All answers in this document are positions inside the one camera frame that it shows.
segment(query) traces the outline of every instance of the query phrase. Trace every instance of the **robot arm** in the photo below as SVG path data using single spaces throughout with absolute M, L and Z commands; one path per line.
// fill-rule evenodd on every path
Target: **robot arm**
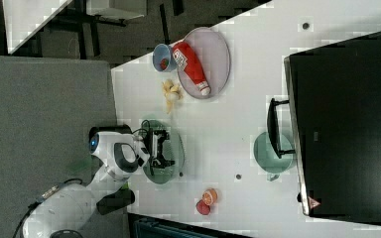
M 62 230 L 78 230 L 104 196 L 119 190 L 139 166 L 150 159 L 141 137 L 98 132 L 90 140 L 90 153 L 104 164 L 88 186 L 53 187 L 23 224 L 24 238 L 50 238 Z

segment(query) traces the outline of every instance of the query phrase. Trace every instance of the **pink plate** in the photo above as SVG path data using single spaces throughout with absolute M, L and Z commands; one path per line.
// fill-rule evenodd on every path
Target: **pink plate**
M 182 87 L 190 96 L 197 99 L 207 99 L 217 95 L 227 82 L 230 73 L 230 53 L 224 38 L 210 28 L 196 28 L 188 33 L 184 41 L 192 47 L 202 64 L 211 92 L 202 96 L 188 75 L 178 69 Z

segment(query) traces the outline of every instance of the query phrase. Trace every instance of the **ketchup bottle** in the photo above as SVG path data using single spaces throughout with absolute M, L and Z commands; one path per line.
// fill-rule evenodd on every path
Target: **ketchup bottle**
M 173 47 L 173 58 L 178 63 L 179 68 L 193 81 L 200 93 L 203 96 L 207 96 L 211 88 L 203 74 L 202 64 L 200 64 L 191 46 L 186 42 L 175 44 Z

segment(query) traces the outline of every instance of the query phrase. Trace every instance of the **gray carpet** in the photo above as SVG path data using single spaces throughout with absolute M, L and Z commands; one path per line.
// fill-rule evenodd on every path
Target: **gray carpet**
M 152 52 L 165 39 L 161 4 L 165 5 L 169 38 L 175 42 L 197 27 L 211 27 L 268 1 L 184 0 L 184 12 L 174 16 L 172 0 L 148 0 L 148 15 L 126 21 L 126 27 L 97 24 L 101 54 L 93 57 L 92 51 L 87 51 L 87 59 L 106 60 L 114 67 Z M 44 58 L 79 59 L 75 34 L 50 31 L 46 27 L 39 34 Z M 85 41 L 87 49 L 91 49 L 87 36 Z

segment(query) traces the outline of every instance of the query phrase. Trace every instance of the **banana peel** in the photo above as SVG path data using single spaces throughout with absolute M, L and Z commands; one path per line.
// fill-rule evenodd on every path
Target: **banana peel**
M 175 102 L 184 98 L 179 84 L 174 84 L 171 79 L 163 82 L 163 94 L 166 97 L 167 113 L 172 112 Z

